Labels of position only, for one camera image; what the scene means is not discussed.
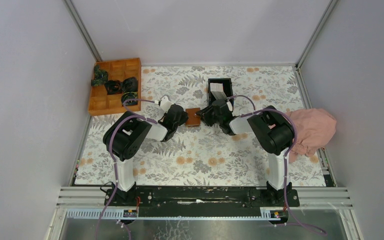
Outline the brown leather card holder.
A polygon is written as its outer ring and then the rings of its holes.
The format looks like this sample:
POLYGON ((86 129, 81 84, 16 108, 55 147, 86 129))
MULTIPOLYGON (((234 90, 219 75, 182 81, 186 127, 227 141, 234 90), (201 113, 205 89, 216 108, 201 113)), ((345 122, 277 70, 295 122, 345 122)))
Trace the brown leather card holder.
POLYGON ((187 113, 188 119, 185 122, 185 126, 188 128, 198 127, 201 125, 201 118, 196 114, 201 109, 199 107, 187 108, 185 111, 187 113))

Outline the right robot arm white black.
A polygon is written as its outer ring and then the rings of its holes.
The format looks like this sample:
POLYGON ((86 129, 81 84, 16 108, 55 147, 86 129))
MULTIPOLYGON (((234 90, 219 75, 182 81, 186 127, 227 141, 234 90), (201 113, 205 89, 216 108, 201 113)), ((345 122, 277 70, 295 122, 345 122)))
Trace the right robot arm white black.
POLYGON ((229 100, 217 99, 195 115, 207 126, 217 124, 223 133, 230 136, 253 132, 268 154, 270 174, 267 182, 272 189, 266 193, 267 201, 279 206, 287 199, 284 190, 289 183, 286 159, 295 144, 296 130, 285 113, 269 105, 261 110, 234 115, 229 100))

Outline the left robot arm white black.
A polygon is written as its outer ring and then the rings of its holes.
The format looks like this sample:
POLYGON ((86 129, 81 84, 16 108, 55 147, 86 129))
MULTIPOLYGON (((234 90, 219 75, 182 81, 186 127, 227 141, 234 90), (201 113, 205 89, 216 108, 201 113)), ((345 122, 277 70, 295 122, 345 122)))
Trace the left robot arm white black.
POLYGON ((114 160, 116 199, 124 206, 132 204, 135 192, 133 161, 145 139, 159 142, 170 140, 177 128, 186 123, 188 113, 177 104, 172 104, 156 121, 132 111, 126 111, 103 136, 106 150, 114 160))

